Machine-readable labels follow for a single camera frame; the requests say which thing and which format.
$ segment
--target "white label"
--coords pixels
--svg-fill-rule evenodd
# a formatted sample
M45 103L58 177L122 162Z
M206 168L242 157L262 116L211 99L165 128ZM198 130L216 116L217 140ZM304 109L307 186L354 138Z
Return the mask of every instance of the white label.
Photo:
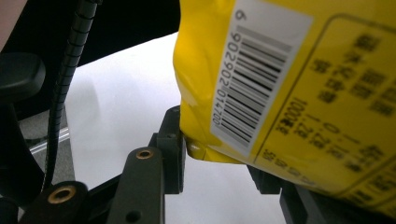
M218 74L210 131L247 157L312 18L237 0Z

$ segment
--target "white surface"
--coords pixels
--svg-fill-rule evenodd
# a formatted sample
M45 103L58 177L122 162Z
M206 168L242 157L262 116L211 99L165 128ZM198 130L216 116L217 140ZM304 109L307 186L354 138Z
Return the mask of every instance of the white surface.
M66 100L76 180L91 189L148 144L180 95L169 35L80 67ZM167 223L285 223L278 196L261 196L243 165L186 160L185 188L166 196Z

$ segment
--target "barcode label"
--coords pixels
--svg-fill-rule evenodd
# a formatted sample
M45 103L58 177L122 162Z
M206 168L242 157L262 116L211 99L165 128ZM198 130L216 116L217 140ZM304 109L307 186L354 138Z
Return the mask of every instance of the barcode label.
M235 3L211 132L248 156L312 19L260 0Z

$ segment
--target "black plastic part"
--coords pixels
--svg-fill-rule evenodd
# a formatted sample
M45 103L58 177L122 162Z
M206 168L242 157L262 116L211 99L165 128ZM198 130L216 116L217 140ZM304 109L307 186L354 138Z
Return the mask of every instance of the black plastic part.
M167 110L157 136L157 148L163 153L166 194L179 194L183 191L186 148L179 121L180 106Z
M89 215L88 197L87 187L84 184L76 181L62 182L44 190L22 216L20 224L87 223ZM65 201L56 201L53 200L54 198L65 199Z
M18 223L18 206L7 198L0 198L0 223Z
M281 179L274 175L265 173L255 167L247 165L251 177L261 194L279 194L281 190Z
M0 194L26 208L44 174L23 139L13 105L0 105Z
M81 33L70 29L69 43L77 46L84 46L87 42L88 33Z
M278 194L282 189L280 206L288 224L395 223L388 217L317 194L254 167L247 168L260 193Z
M67 41L67 47L64 53L70 56L81 56L84 46L74 46Z
M60 74L64 74L62 77L72 77L74 75L74 73L76 72L77 67L76 66L68 66L65 64L61 64L61 69L60 69Z
M97 4L93 1L78 0L76 14L85 19L92 19L95 15Z
M41 59L30 53L0 54L0 104L29 98L41 89L46 69Z
M88 33L91 29L92 22L92 18L86 19L84 17L80 17L77 13L75 13L72 28L82 33Z
M63 64L68 64L69 66L77 66L79 62L79 55L78 56L71 56L71 55L64 55L64 59L62 60Z
M106 223L108 212L117 187L120 182L120 175L107 180L107 182L90 190L90 218L88 223Z
M143 147L128 155L108 215L108 224L164 222L163 155Z

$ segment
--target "dark background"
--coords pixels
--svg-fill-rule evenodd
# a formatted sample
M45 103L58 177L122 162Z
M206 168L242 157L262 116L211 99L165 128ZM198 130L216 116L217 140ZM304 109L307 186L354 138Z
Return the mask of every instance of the dark background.
M19 119L50 108L52 87L64 54L78 0L28 0L6 52L30 52L46 65L46 79L34 97L17 102ZM104 0L96 16L79 65L178 30L178 0Z

